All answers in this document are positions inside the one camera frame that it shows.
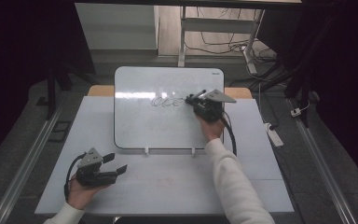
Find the whiteboard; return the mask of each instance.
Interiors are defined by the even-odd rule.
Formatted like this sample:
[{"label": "whiteboard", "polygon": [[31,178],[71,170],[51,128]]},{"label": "whiteboard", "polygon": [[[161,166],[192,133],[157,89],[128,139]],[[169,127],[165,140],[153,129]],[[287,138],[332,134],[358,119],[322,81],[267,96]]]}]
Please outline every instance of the whiteboard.
[{"label": "whiteboard", "polygon": [[214,68],[119,67],[115,73],[114,140],[121,148],[204,148],[189,94],[224,91]]}]

